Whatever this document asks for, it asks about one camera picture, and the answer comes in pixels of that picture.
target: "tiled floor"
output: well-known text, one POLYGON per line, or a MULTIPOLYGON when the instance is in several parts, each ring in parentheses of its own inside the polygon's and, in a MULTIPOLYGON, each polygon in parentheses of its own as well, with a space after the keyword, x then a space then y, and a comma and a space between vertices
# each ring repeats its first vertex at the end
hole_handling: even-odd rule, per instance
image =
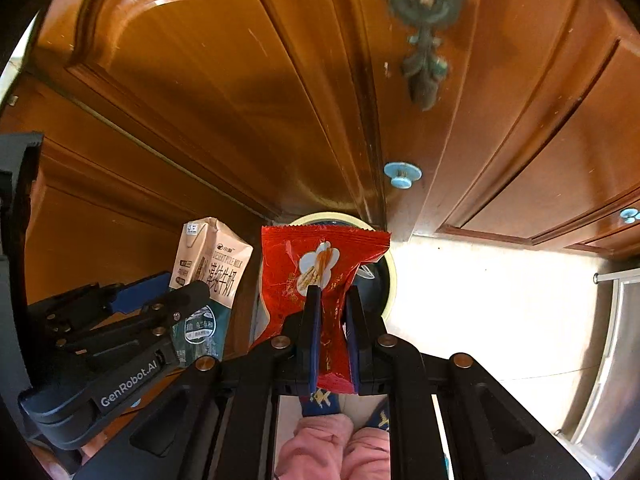
MULTIPOLYGON (((394 244, 398 294, 389 332, 421 352, 468 352, 549 431, 570 431, 591 391, 606 337, 592 256, 414 237, 394 244)), ((343 398, 359 426, 377 399, 343 398)), ((281 401, 278 445, 300 418, 281 401)))

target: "pink pants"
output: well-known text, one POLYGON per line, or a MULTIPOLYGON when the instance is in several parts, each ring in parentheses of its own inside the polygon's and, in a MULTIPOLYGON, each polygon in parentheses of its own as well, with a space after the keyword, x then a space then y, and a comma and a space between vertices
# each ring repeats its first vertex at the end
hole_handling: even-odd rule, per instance
POLYGON ((302 418, 280 450, 280 480, 389 480, 389 434, 362 428, 353 436, 351 419, 338 415, 302 418))

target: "blue sock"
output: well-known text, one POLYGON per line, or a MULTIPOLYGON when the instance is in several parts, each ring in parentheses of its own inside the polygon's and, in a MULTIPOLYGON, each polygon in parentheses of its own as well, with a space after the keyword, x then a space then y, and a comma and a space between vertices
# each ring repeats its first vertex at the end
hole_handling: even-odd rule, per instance
POLYGON ((389 399, 388 397, 380 402, 378 407, 373 410, 369 420, 365 424, 365 428, 378 428, 379 430, 389 431, 389 399))
POLYGON ((335 415, 340 413, 338 395, 318 388, 310 397, 300 397, 302 416, 335 415))

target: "red snack packet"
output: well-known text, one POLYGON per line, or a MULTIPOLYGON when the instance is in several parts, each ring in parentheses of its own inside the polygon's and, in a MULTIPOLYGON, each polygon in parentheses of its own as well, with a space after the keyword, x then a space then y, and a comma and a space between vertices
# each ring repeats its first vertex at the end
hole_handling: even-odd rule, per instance
POLYGON ((255 344, 280 333, 284 319, 303 309, 306 288, 322 288, 322 335, 318 386, 354 393, 342 330, 344 297, 362 263, 378 261, 389 233, 343 226, 262 228, 262 300, 270 314, 255 344))

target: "metal drawer pull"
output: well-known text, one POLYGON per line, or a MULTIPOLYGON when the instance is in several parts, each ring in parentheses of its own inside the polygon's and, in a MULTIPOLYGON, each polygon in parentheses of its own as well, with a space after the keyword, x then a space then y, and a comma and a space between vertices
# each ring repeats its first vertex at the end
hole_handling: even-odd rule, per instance
POLYGON ((423 111, 436 102, 438 86, 447 76, 449 65, 435 54, 442 40, 433 36, 433 27, 448 27, 454 23, 463 0, 388 0, 392 13, 418 29, 408 41, 416 52, 402 62, 402 74, 408 79, 409 94, 423 111))

